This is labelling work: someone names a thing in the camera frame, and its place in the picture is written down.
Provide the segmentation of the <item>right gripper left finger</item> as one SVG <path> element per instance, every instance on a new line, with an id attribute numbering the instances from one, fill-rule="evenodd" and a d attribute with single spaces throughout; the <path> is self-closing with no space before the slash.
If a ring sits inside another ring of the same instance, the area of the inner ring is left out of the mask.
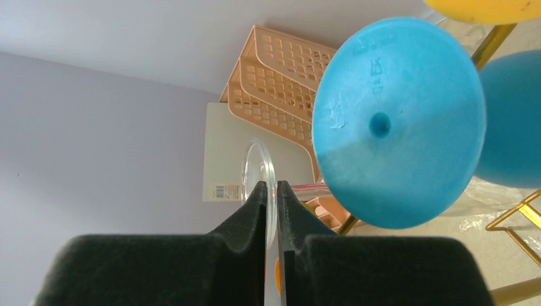
<path id="1" fill-rule="evenodd" d="M 267 186 L 203 235 L 81 235 L 35 305 L 263 305 Z"/>

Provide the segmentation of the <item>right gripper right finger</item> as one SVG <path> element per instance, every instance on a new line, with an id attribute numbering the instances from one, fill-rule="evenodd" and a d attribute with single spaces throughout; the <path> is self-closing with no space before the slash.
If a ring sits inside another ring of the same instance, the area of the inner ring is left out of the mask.
<path id="1" fill-rule="evenodd" d="M 341 236 L 276 189 L 283 305 L 492 305 L 469 250 L 446 237 Z"/>

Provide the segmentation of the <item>clear wine glass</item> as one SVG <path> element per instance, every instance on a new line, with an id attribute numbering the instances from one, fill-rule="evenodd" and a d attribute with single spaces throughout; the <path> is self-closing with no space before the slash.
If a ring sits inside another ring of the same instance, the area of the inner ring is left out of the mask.
<path id="1" fill-rule="evenodd" d="M 268 148 L 260 139 L 250 139 L 243 157 L 241 202 L 257 209 L 245 246 L 266 251 L 275 238 L 283 238 L 289 249 L 299 249 L 309 235 L 333 235 L 301 204 L 329 194 L 325 184 L 291 186 L 280 182 Z"/>

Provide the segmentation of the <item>orange wine glass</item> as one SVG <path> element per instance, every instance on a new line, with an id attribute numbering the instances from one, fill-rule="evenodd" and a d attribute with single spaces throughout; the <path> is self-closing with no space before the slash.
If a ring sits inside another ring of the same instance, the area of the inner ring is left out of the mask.
<path id="1" fill-rule="evenodd" d="M 280 260 L 276 260 L 274 265 L 274 282 L 276 286 L 276 291 L 278 295 L 281 295 L 281 270 L 280 270 Z"/>

